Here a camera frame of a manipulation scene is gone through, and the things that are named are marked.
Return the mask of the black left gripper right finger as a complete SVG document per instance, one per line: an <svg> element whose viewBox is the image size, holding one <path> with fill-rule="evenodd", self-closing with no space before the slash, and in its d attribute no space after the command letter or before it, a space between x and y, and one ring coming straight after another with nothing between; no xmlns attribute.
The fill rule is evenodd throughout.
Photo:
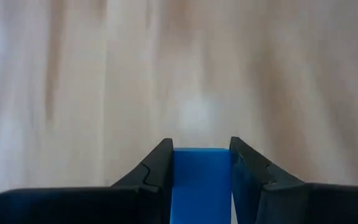
<svg viewBox="0 0 358 224"><path fill-rule="evenodd" d="M239 137L229 151L238 223L358 223L358 186L304 182Z"/></svg>

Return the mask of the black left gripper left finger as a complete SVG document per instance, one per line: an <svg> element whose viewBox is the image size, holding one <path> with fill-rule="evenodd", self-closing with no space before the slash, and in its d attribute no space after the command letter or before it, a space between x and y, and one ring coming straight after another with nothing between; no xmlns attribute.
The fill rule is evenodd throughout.
<svg viewBox="0 0 358 224"><path fill-rule="evenodd" d="M0 223L169 223L172 188L173 141L166 138L109 187L0 193Z"/></svg>

